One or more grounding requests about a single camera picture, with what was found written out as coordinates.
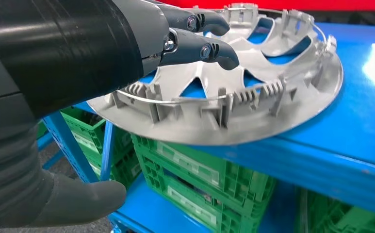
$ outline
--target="gray floor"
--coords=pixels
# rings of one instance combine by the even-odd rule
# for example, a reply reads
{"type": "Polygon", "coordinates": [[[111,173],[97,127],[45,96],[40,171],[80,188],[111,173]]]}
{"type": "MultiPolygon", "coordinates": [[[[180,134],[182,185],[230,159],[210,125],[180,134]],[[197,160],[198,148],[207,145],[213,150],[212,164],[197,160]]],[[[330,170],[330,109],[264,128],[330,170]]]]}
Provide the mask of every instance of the gray floor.
{"type": "MultiPolygon", "coordinates": [[[[46,149],[42,150],[39,154],[42,164],[51,158],[58,150],[59,148],[56,143],[52,143],[46,149]]],[[[62,158],[57,164],[50,168],[50,171],[62,173],[77,179],[75,171],[66,158],[62,158]]],[[[80,226],[0,229],[0,233],[109,233],[111,229],[110,222],[106,218],[103,218],[96,222],[80,226]]]]}

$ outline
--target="black cylindrical forearm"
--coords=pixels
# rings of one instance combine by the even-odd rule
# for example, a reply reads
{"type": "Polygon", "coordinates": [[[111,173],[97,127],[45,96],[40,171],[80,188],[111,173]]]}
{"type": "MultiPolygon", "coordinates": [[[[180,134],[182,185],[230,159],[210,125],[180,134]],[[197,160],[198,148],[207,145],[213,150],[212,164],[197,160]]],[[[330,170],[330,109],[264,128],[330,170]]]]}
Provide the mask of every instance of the black cylindrical forearm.
{"type": "Polygon", "coordinates": [[[111,0],[0,0],[0,60],[37,118],[143,75],[111,0]]]}

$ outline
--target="green plastic crate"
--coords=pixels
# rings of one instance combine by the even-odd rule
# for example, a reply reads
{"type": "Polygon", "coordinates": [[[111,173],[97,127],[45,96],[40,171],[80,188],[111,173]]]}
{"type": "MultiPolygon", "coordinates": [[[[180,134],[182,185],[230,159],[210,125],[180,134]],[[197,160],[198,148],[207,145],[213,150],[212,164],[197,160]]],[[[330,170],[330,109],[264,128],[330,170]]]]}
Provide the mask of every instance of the green plastic crate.
{"type": "MultiPolygon", "coordinates": [[[[106,121],[101,119],[97,122],[89,122],[95,115],[74,107],[65,108],[61,113],[84,155],[89,160],[101,161],[106,121]]],[[[113,163],[117,163],[133,148],[130,134],[120,128],[116,128],[112,143],[114,143],[113,163]]]]}
{"type": "Polygon", "coordinates": [[[375,213],[309,192],[309,229],[314,233],[375,233],[375,213]]]}
{"type": "Polygon", "coordinates": [[[257,232],[275,179],[267,179],[260,201],[237,203],[214,185],[189,175],[166,158],[135,146],[147,184],[176,206],[216,232],[257,232]]]}
{"type": "Polygon", "coordinates": [[[43,121],[40,121],[37,126],[37,139],[41,138],[45,133],[47,133],[47,128],[43,121]]]}
{"type": "MultiPolygon", "coordinates": [[[[100,179],[101,160],[90,161],[90,166],[100,179]]],[[[137,156],[133,150],[124,155],[116,164],[113,164],[110,171],[110,179],[122,183],[126,188],[129,188],[136,177],[140,174],[140,164],[137,156]]]]}
{"type": "Polygon", "coordinates": [[[241,213],[257,216],[253,205],[266,203],[266,192],[271,193],[275,179],[229,161],[211,156],[185,145],[163,143],[132,134],[136,151],[166,160],[168,166],[179,171],[189,182],[208,184],[212,192],[220,193],[230,206],[240,206],[241,213]]]}

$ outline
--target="metal screw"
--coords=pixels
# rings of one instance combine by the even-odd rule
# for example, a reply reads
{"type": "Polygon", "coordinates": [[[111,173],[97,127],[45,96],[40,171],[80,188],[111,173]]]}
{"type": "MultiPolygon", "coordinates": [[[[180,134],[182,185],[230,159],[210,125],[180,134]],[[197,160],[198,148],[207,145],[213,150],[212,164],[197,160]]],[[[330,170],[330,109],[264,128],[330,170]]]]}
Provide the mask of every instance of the metal screw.
{"type": "Polygon", "coordinates": [[[187,19],[187,29],[191,31],[196,29],[196,16],[190,16],[187,19]]]}
{"type": "Polygon", "coordinates": [[[202,48],[201,48],[201,51],[200,51],[200,58],[201,59],[206,59],[209,57],[210,55],[210,52],[211,52],[211,48],[210,48],[210,45],[204,45],[202,48]]]}
{"type": "Polygon", "coordinates": [[[173,48],[174,48],[174,41],[172,40],[166,41],[166,43],[164,44],[164,50],[169,51],[169,50],[172,50],[173,48]]]}

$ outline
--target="blue shelf leg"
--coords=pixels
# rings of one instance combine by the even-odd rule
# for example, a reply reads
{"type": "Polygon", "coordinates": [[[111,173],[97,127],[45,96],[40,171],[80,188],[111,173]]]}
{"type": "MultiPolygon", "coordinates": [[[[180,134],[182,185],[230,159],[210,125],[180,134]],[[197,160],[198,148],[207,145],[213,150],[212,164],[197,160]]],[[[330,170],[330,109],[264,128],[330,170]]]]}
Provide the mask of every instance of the blue shelf leg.
{"type": "MultiPolygon", "coordinates": [[[[103,153],[102,153],[102,159],[101,159],[101,173],[100,173],[100,180],[101,181],[107,181],[110,179],[110,170],[112,168],[112,157],[113,157],[113,146],[114,146],[114,133],[116,131],[116,128],[114,125],[106,121],[106,126],[104,130],[104,140],[103,140],[103,153]]],[[[124,226],[120,224],[119,222],[115,221],[114,217],[112,215],[108,216],[108,219],[110,220],[114,233],[121,233],[126,232],[124,226]]]]}
{"type": "Polygon", "coordinates": [[[42,168],[48,170],[51,168],[51,166],[55,165],[61,158],[63,158],[63,156],[63,152],[59,150],[59,152],[57,152],[51,159],[43,164],[42,168]]]}
{"type": "Polygon", "coordinates": [[[50,114],[43,118],[43,122],[82,181],[86,183],[97,182],[97,176],[90,167],[89,162],[60,112],[50,114]]]}
{"type": "Polygon", "coordinates": [[[114,132],[116,128],[109,121],[106,121],[104,130],[103,153],[101,159],[100,180],[108,181],[110,179],[110,170],[112,167],[114,132]]]}
{"type": "Polygon", "coordinates": [[[39,151],[46,148],[50,143],[52,143],[52,141],[53,141],[53,138],[51,137],[51,134],[49,134],[49,133],[46,133],[45,135],[40,137],[37,140],[37,147],[38,147],[39,151]]]}

